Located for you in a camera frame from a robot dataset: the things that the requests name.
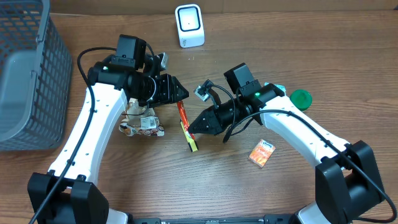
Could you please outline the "red snack bar wrapper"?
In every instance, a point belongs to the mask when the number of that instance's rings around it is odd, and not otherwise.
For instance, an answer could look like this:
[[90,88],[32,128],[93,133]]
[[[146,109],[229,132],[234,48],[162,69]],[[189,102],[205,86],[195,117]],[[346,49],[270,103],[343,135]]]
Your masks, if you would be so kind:
[[183,105],[183,101],[179,101],[179,102],[177,103],[177,108],[178,108],[178,111],[179,111],[179,113],[180,113],[181,121],[182,121],[182,123],[183,123],[183,130],[188,134],[188,136],[189,136],[191,139],[195,140],[194,135],[193,135],[193,134],[190,134],[190,133],[188,132],[189,122],[188,122],[188,119],[187,119],[187,114],[186,114],[186,111],[185,111],[185,108],[184,108],[184,105]]

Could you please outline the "yellow black marker pen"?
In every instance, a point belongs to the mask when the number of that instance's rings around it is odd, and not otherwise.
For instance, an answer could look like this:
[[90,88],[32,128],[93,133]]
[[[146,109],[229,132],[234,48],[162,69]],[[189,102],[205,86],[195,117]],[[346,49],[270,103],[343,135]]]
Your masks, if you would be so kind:
[[188,132],[188,128],[187,128],[187,126],[185,125],[185,123],[182,120],[180,121],[180,125],[182,127],[184,136],[185,136],[185,138],[187,140],[187,143],[188,143],[188,146],[189,146],[191,152],[197,152],[198,151],[198,146],[197,146],[197,143],[195,141],[195,138],[192,137],[191,134]]

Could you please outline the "brown cookie snack bag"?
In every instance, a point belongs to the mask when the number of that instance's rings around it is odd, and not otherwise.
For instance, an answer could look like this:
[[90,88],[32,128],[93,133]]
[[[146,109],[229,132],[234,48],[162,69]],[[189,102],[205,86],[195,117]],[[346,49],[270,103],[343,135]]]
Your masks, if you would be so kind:
[[129,100],[122,115],[124,119],[119,124],[119,130],[129,137],[137,134],[162,137],[165,134],[155,110],[139,106],[136,99]]

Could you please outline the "orange Kleenex tissue pack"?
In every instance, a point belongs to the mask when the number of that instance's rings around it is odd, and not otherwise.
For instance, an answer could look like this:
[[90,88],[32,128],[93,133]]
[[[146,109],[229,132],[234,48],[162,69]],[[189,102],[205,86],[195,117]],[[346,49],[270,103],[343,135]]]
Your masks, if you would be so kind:
[[267,141],[261,139],[258,144],[251,151],[248,159],[263,168],[266,162],[270,159],[272,153],[275,151],[275,146]]

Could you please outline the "teal wet wipes pack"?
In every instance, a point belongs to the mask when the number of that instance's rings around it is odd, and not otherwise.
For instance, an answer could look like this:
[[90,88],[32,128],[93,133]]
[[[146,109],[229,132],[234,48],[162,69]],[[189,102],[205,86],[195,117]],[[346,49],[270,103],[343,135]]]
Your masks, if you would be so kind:
[[264,86],[271,90],[274,90],[276,95],[284,96],[287,93],[285,86],[280,85],[280,84],[273,84],[273,83],[265,82]]

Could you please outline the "green lid glass jar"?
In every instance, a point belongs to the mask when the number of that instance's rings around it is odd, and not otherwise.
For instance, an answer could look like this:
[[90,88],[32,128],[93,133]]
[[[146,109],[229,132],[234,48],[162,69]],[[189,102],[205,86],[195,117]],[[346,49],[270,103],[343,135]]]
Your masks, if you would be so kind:
[[305,111],[312,105],[313,98],[307,90],[295,90],[290,100],[300,111]]

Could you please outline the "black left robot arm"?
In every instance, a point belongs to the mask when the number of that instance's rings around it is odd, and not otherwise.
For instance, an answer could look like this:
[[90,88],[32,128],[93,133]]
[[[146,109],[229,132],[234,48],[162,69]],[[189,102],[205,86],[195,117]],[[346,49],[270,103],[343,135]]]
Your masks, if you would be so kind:
[[33,173],[27,190],[32,223],[132,223],[113,210],[97,187],[101,161],[117,120],[130,99],[145,109],[189,96],[166,73],[168,55],[155,54],[144,40],[120,35],[109,55],[82,72],[85,102],[67,143],[46,174]]

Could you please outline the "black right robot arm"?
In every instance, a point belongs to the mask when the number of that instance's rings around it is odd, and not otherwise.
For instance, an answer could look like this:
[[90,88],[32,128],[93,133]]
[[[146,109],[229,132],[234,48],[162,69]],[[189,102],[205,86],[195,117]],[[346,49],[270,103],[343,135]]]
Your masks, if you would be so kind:
[[303,114],[274,84],[261,85],[242,63],[224,73],[233,96],[222,103],[210,80],[195,94],[213,106],[203,110],[189,133],[231,136],[247,119],[273,130],[315,169],[315,202],[293,214],[265,215],[265,223],[351,223],[385,201],[373,150],[363,141],[339,138]]

